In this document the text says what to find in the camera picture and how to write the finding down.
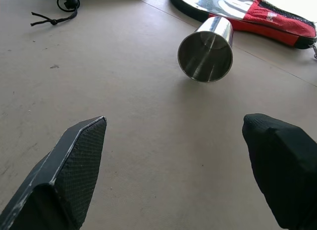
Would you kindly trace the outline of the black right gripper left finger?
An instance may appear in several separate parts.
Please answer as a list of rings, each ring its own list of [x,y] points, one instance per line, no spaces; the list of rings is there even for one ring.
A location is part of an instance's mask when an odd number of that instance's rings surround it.
[[[2,230],[78,230],[95,190],[107,128],[100,116],[68,128],[0,215]]]

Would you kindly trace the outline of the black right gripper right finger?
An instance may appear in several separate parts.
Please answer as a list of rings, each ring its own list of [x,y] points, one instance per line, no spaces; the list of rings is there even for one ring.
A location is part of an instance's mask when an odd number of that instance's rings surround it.
[[[242,135],[253,175],[278,225],[317,228],[317,143],[300,127],[247,114]]]

